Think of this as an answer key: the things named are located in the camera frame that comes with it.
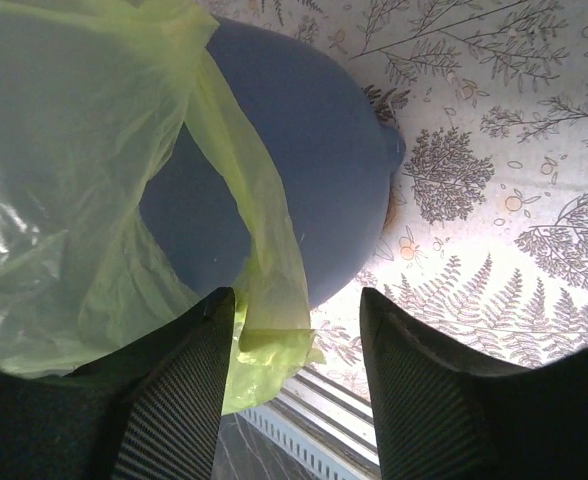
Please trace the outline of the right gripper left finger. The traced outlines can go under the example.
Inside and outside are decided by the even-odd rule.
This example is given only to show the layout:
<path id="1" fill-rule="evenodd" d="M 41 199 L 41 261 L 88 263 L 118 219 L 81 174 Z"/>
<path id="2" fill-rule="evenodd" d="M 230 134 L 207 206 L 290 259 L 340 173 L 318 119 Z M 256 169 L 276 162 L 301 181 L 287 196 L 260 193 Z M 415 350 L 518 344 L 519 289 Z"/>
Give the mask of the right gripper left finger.
<path id="1" fill-rule="evenodd" d="M 69 374 L 0 371 L 0 479 L 209 478 L 234 314 L 223 287 Z"/>

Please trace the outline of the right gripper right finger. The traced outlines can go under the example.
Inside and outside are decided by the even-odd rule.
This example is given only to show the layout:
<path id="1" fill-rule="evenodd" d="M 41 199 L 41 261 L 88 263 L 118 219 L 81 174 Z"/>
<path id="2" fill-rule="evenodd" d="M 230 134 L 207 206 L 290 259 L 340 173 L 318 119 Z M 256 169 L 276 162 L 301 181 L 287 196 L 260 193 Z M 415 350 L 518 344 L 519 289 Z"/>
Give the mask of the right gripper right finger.
<path id="1" fill-rule="evenodd" d="M 521 367 L 372 288 L 360 331 L 383 478 L 588 479 L 588 347 Z"/>

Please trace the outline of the green plastic trash bag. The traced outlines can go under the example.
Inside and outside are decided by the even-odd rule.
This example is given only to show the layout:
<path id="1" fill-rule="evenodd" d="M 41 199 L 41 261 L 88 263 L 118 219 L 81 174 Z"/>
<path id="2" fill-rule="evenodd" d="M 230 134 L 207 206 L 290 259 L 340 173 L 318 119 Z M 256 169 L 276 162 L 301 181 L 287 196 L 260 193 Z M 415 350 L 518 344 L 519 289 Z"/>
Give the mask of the green plastic trash bag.
<path id="1" fill-rule="evenodd" d="M 0 1 L 0 370 L 73 369 L 197 303 L 140 212 L 181 130 L 251 238 L 223 412 L 323 361 L 280 175 L 206 49 L 218 26 L 191 1 Z"/>

